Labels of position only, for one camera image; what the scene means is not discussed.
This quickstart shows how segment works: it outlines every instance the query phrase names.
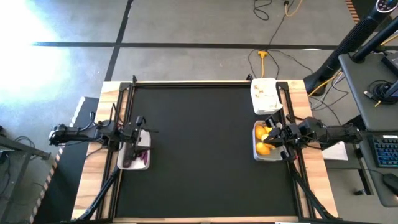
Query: wooden board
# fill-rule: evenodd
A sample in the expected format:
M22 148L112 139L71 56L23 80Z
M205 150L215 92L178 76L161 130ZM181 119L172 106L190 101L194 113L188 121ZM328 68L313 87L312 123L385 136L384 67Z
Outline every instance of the wooden board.
M310 104L308 102L307 93L305 92L304 82L302 80L285 80L289 83L290 97L292 99L294 114L298 117L305 118L307 116L312 116L310 109ZM98 109L96 113L96 121L109 119L109 113L111 111L112 103L116 103L118 99L118 90L120 82L104 82L101 97L99 99ZM126 101L122 103L122 114L126 106ZM99 148L97 143L91 143L88 148L88 153ZM85 166L83 168L83 173L80 180L80 186L78 189L78 194L76 197L75 208L73 210L72 218L78 218L84 213L86 208L90 206L94 198L98 194L101 188L101 181L106 160L106 150L97 152L91 155L85 161ZM308 181L310 182L310 188L312 192L317 196L319 201L323 206L334 216L337 217L337 209L335 206L335 201L330 188L328 174L326 172L325 163L323 161L322 152L318 149L306 148L303 150L304 161L307 169ZM105 217L108 213L109 198L111 194L111 189L105 198L105 205L103 210L103 216ZM300 193L300 199L302 201L302 207L305 214L308 214L306 209L306 201L303 192ZM219 220L218 217L212 218L200 218L201 221L214 222L272 222L272 221L296 221L297 217L231 217L231 218L220 218L221 220L226 219L226 221ZM131 223L131 222L198 222L197 218L180 218L180 219L136 219L136 218L124 218L115 219L117 222L121 223Z

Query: white box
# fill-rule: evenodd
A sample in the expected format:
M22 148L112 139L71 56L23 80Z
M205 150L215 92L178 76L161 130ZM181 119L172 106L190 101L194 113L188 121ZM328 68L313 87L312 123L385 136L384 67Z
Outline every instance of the white box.
M251 81L251 99L258 115L274 114L283 106L279 101L275 78L255 78Z

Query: black floor stripe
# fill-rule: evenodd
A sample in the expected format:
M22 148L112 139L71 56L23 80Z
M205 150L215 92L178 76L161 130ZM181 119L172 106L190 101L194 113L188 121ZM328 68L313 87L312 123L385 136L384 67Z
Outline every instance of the black floor stripe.
M112 52L111 60L109 61L108 69L105 75L105 81L111 81L113 76L114 67L116 65L116 61L118 59L120 43L123 40L124 31L126 31L127 21L129 20L130 9L133 0L128 0L126 4L126 9L124 10L122 23L120 25L118 37L116 38L116 43Z
M337 45L291 44L207 44L207 43L111 43L111 42L35 42L43 47L142 47L142 48L207 48L207 49L282 49L282 50L335 50ZM398 50L398 46L386 46L386 50Z
M112 42L34 42L39 47L114 47Z

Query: table leg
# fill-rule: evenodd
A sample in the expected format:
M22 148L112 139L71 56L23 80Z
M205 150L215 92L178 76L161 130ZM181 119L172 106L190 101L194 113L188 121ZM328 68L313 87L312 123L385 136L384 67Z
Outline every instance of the table leg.
M361 158L363 157L362 152L361 152L360 149L355 149L355 154L356 154L356 157L359 160L359 165L361 166L361 168L358 169L358 173L359 173L359 176L361 178L361 181L362 181L364 189L356 191L356 192L354 192L354 194L355 195L364 195L364 194L365 195L372 195L374 193L373 193L373 189L371 187L371 182L370 182L370 179L369 179L369 177L368 177L368 175L366 173L366 168L365 168L365 166L364 166L364 164L363 164L363 162L361 160Z

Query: white container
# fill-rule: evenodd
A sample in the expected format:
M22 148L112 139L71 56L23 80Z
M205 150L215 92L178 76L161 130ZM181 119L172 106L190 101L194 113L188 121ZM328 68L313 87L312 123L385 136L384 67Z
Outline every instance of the white container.
M251 99L258 115L274 114L283 106L279 101L275 78L255 78L251 81Z
M150 147L150 134L145 130L141 130L140 134L141 140L138 142L138 146ZM142 159L137 158L135 161L131 162L130 167L123 167L123 157L125 153L126 144L123 144L123 147L120 149L118 154L118 167L119 169L126 170L146 170L149 167L150 162L150 150L147 151L147 162L145 163Z
M285 150L284 146L278 147L276 149L271 149L271 153L268 155L260 155L256 152L256 144L261 142L261 140L256 138L256 125L266 126L265 121L256 121L253 127L253 155L254 159L257 161L281 161L282 156L280 153Z

